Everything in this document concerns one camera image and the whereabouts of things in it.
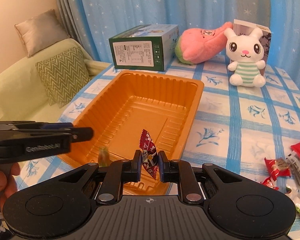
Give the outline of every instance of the orange plastic tray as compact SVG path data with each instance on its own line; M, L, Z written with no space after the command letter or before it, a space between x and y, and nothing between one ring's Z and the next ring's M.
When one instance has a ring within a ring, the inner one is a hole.
M156 73L122 71L82 111L74 126L90 126L91 141L72 145L60 158L74 168L98 160L99 147L108 147L110 160L132 159L142 129L157 151L180 159L199 105L204 84L199 80ZM154 180L144 168L141 181L124 185L125 194L164 195L168 183Z

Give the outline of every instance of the plush toy eye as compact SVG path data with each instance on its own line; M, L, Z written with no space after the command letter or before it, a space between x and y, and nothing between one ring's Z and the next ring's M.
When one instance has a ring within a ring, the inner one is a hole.
M253 49L254 49L255 53L260 54L260 45L259 44L254 44Z
M235 52L237 50L237 44L235 42L231 42L229 48L232 52Z

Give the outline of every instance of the curtain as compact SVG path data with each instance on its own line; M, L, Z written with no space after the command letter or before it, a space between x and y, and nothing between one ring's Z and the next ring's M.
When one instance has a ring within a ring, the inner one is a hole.
M63 23L95 59L112 62L108 39L142 24L215 29L226 21L270 24L270 0L57 0Z
M300 0L271 0L268 64L284 69L300 90Z

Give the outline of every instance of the blue and white checkered tablecloth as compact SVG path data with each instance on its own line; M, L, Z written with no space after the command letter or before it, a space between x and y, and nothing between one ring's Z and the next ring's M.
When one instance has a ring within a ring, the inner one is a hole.
M110 65L96 76L74 97L59 121L72 122L120 71ZM174 59L163 73L205 84L182 156L193 166L211 162L261 182L269 176L264 158L285 157L291 153L290 145L300 141L300 91L282 69L267 65L267 83L261 89L232 86L222 55L197 65ZM69 170L71 167L55 156L28 161L16 178L18 188ZM293 178L279 178L276 185L284 188L286 183L295 186ZM176 192L176 187L170 189L170 194ZM300 218L290 236L300 240Z

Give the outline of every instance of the sofa backrest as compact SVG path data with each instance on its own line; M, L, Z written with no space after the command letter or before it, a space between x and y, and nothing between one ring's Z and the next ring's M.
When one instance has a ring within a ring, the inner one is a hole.
M45 86L35 64L74 46L80 44L73 39L59 41L30 58L22 58L3 71L0 74L0 120L24 120L25 116L47 103ZM92 60L82 47L81 49L84 58Z

